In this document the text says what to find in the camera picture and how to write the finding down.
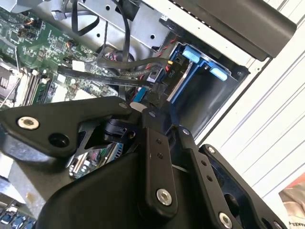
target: sticker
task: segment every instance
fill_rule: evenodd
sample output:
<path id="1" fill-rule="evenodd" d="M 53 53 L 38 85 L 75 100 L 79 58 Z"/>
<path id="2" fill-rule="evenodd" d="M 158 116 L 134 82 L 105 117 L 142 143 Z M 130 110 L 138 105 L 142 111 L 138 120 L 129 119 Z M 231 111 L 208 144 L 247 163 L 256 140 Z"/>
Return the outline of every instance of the sticker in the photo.
<path id="1" fill-rule="evenodd" d="M 85 63 L 83 61 L 72 61 L 72 69 L 84 73 Z"/>
<path id="2" fill-rule="evenodd" d="M 57 77 L 57 80 L 61 83 L 65 83 L 66 82 L 66 77 L 62 74 L 59 74 Z"/>

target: black plastic cover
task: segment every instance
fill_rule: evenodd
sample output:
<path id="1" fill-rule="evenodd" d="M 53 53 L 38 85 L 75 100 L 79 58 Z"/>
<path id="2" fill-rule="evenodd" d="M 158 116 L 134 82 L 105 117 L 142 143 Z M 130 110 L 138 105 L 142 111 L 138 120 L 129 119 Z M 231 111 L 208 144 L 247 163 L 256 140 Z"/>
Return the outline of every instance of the black plastic cover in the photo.
<path id="1" fill-rule="evenodd" d="M 35 229 L 147 229 L 139 213 L 139 154 L 130 153 L 57 191 L 43 207 Z M 200 225 L 189 175 L 173 168 L 179 211 L 158 227 L 210 228 Z"/>
<path id="2" fill-rule="evenodd" d="M 260 61 L 275 58 L 296 31 L 296 24 L 263 0 L 175 2 Z"/>

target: black plastic bracket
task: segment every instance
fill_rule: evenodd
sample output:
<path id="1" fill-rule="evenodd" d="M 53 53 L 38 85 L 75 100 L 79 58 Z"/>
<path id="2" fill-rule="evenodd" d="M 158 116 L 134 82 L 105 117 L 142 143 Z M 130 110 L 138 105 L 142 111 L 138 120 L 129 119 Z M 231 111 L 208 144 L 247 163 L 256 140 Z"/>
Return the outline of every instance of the black plastic bracket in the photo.
<path id="1" fill-rule="evenodd" d="M 163 134 L 165 115 L 151 109 L 143 110 L 145 133 L 140 153 L 141 175 L 139 210 L 145 220 L 157 225 L 172 219 L 178 212 L 178 201 L 168 138 Z"/>
<path id="2" fill-rule="evenodd" d="M 128 119 L 132 111 L 118 97 L 8 109 L 0 113 L 0 150 L 17 160 L 53 167 L 56 159 L 65 160 L 75 154 L 82 123 L 90 122 L 93 127 L 112 116 Z M 21 128 L 17 121 L 22 117 L 36 119 L 39 127 Z"/>
<path id="3" fill-rule="evenodd" d="M 231 219 L 233 228 L 242 229 L 230 212 L 207 156 L 199 153 L 193 136 L 187 129 L 181 126 L 178 136 L 184 152 L 183 161 L 191 173 L 201 213 L 208 215 L 212 228 L 223 228 L 219 214 L 224 213 Z"/>
<path id="4" fill-rule="evenodd" d="M 239 220 L 244 229 L 277 229 L 276 223 L 285 228 L 279 217 L 213 146 L 203 145 L 199 151 L 213 166 L 227 205 L 234 213 L 234 218 Z"/>

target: blue plastic tab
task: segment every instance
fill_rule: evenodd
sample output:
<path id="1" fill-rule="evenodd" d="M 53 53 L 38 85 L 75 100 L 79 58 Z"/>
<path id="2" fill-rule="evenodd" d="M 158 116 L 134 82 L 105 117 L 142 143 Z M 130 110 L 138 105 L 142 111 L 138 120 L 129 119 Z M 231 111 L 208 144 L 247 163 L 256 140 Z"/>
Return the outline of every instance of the blue plastic tab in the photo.
<path id="1" fill-rule="evenodd" d="M 190 46 L 185 47 L 182 55 L 194 63 L 198 63 L 201 57 L 200 53 L 192 49 Z"/>
<path id="2" fill-rule="evenodd" d="M 211 67 L 210 73 L 219 78 L 221 81 L 226 81 L 228 79 L 228 72 L 222 67 L 213 62 L 209 62 L 208 65 Z"/>

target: black cable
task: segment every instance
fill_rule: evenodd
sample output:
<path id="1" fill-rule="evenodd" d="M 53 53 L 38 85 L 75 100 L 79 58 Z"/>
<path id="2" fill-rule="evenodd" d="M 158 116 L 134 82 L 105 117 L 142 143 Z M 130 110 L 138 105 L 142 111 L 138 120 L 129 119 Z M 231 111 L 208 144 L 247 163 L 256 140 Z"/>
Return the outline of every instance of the black cable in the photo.
<path id="1" fill-rule="evenodd" d="M 155 64 L 161 67 L 165 67 L 169 63 L 168 59 L 161 57 L 152 57 L 140 61 L 133 62 L 118 62 L 118 61 L 110 61 L 103 57 L 103 61 L 99 63 L 99 66 L 104 68 L 115 68 L 115 69 L 132 69 L 139 66 L 144 66 L 148 64 Z"/>
<path id="2" fill-rule="evenodd" d="M 86 26 L 85 28 L 78 30 L 78 1 L 74 0 L 72 3 L 72 17 L 71 17 L 71 23 L 72 23 L 72 31 L 76 33 L 79 36 L 83 36 L 93 30 L 99 23 L 100 23 L 100 17 L 97 16 L 96 20 L 91 23 L 90 25 Z"/>
<path id="3" fill-rule="evenodd" d="M 28 23 L 31 22 L 31 21 L 29 21 L 29 22 L 13 22 L 13 21 L 10 21 L 10 20 L 4 18 L 1 14 L 0 14 L 0 18 L 2 18 L 7 23 L 10 23 L 10 24 L 13 24 L 13 25 L 27 25 Z"/>
<path id="4" fill-rule="evenodd" d="M 92 73 L 83 73 L 73 69 L 66 68 L 62 65 L 58 67 L 57 73 L 77 79 L 91 80 L 110 85 L 145 87 L 151 89 L 155 84 L 153 82 L 143 81 L 143 80 L 109 77 L 109 76 L 97 75 Z"/>
<path id="5" fill-rule="evenodd" d="M 104 34 L 104 44 L 102 45 L 102 50 L 99 52 L 98 56 L 96 57 L 95 60 L 91 61 L 91 63 L 93 62 L 97 62 L 98 60 L 100 60 L 103 55 L 104 55 L 104 52 L 105 52 L 105 49 L 107 47 L 107 36 L 108 36 L 108 21 L 106 21 L 106 24 L 105 24 L 105 34 Z"/>
<path id="6" fill-rule="evenodd" d="M 156 65 L 156 66 L 153 66 L 153 67 L 151 67 L 149 69 L 145 69 L 143 71 L 138 71 L 138 72 L 123 72 L 123 73 L 121 73 L 121 76 L 128 77 L 128 78 L 135 78 L 135 77 L 139 77 L 141 75 L 145 75 L 145 74 L 157 71 L 159 69 L 160 69 L 160 67 L 158 65 Z"/>
<path id="7" fill-rule="evenodd" d="M 123 47 L 123 62 L 128 62 L 129 59 L 129 49 L 130 49 L 130 28 L 129 28 L 129 23 L 127 20 L 127 16 L 120 5 L 116 0 L 112 0 L 112 2 L 118 7 L 124 21 L 124 26 L 125 26 L 125 41 L 124 41 L 124 47 Z"/>

